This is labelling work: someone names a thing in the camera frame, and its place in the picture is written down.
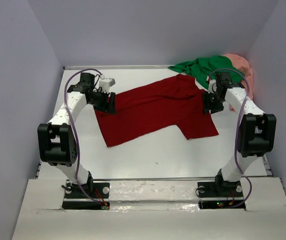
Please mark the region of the red t shirt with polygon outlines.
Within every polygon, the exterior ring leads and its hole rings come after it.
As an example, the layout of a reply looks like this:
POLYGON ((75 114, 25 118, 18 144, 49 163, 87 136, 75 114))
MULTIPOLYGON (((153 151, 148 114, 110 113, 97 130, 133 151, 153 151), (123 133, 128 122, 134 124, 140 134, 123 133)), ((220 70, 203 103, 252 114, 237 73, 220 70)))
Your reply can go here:
POLYGON ((116 114, 96 111, 106 146, 115 147, 168 126, 186 139, 218 135, 195 79, 178 74, 115 96, 116 114))

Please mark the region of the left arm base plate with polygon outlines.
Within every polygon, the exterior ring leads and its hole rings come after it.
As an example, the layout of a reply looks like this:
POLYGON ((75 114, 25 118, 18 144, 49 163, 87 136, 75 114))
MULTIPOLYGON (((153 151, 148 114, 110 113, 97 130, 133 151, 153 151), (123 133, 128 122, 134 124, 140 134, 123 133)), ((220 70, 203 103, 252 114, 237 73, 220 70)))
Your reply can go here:
POLYGON ((64 190, 62 208, 65 210, 109 210, 110 183, 106 181, 95 181, 93 190, 89 192, 83 187, 84 194, 78 185, 71 184, 69 181, 61 185, 64 190))

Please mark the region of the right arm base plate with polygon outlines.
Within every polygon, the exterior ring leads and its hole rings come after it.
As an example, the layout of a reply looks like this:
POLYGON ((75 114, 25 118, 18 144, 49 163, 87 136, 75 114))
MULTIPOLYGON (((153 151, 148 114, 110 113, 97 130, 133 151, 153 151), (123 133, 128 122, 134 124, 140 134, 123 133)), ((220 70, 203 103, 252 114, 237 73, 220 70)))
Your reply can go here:
POLYGON ((201 210, 245 209, 244 195, 240 182, 218 186, 214 181, 197 183, 195 194, 201 210))

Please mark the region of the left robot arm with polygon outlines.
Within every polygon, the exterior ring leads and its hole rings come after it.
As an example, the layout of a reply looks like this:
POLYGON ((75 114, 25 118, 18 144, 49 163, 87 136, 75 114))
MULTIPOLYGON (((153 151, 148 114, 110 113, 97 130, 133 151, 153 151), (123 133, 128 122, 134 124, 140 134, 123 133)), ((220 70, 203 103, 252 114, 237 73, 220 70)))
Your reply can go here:
POLYGON ((75 122, 87 105, 102 113, 116 113, 116 94, 110 91, 115 80, 104 77, 100 71, 96 75, 92 72, 92 68, 87 68, 67 80, 62 106, 37 129, 41 161, 56 167, 67 177, 70 183, 64 188, 68 193, 77 192, 89 199, 94 190, 94 181, 90 171, 80 163, 80 143, 75 122))

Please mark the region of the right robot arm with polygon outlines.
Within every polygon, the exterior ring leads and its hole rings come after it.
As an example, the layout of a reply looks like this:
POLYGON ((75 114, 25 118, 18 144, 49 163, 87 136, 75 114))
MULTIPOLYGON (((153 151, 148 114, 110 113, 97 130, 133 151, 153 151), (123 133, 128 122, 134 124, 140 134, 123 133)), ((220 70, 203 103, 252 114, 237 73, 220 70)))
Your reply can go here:
POLYGON ((227 102, 237 113, 234 150, 231 159, 221 168, 210 188, 215 196, 235 193, 245 171, 258 158, 272 151, 276 116, 265 113, 250 98, 249 83, 244 76, 234 82, 231 73, 237 70, 219 68, 211 72, 206 81, 208 89, 202 93, 203 112, 213 114, 224 109, 227 102))

